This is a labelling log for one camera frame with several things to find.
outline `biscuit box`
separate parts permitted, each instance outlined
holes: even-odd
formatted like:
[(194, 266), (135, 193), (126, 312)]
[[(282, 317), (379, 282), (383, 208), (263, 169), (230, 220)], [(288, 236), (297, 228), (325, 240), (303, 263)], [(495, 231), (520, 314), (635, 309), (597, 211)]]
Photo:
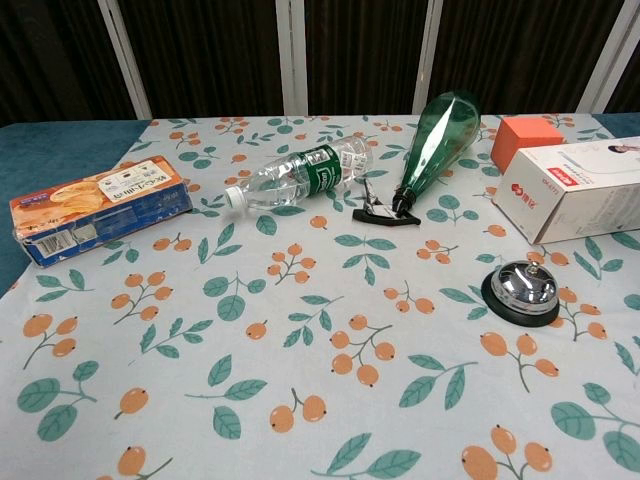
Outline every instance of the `biscuit box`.
[(640, 228), (640, 137), (521, 148), (493, 202), (530, 243)]
[(187, 186), (162, 156), (9, 202), (14, 236), (42, 267), (191, 210)]

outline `green label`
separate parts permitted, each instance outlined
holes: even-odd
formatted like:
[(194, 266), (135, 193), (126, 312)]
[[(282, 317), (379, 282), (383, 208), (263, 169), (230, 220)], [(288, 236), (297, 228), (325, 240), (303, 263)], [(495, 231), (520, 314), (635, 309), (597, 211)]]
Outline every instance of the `green label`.
[(309, 175), (309, 195), (329, 190), (340, 182), (342, 168), (336, 152), (327, 145), (298, 153)]

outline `curtain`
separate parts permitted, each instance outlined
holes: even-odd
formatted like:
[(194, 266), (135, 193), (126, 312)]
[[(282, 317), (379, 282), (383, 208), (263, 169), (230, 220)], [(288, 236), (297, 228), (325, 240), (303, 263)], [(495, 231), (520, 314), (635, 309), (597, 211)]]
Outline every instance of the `curtain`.
[(427, 5), (305, 0), (309, 113), (411, 113)]
[(622, 0), (446, 0), (429, 98), (473, 92), (484, 113), (575, 111)]
[(282, 114), (274, 0), (121, 0), (155, 117)]
[(0, 2), (0, 126), (135, 118), (95, 1)]
[(640, 43), (636, 45), (605, 111), (640, 112)]

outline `cookie package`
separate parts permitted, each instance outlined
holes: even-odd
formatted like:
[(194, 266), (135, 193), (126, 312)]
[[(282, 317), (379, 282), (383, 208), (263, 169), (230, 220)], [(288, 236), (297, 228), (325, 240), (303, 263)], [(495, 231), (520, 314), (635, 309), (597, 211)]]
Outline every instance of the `cookie package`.
[(14, 236), (48, 267), (191, 210), (187, 186), (162, 156), (9, 202)]

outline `white box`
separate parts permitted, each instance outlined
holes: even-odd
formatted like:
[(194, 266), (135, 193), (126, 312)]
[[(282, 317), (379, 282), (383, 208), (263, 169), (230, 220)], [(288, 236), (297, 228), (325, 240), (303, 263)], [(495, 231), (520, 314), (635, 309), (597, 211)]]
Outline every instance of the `white box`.
[(640, 137), (521, 148), (493, 201), (529, 243), (640, 228)]

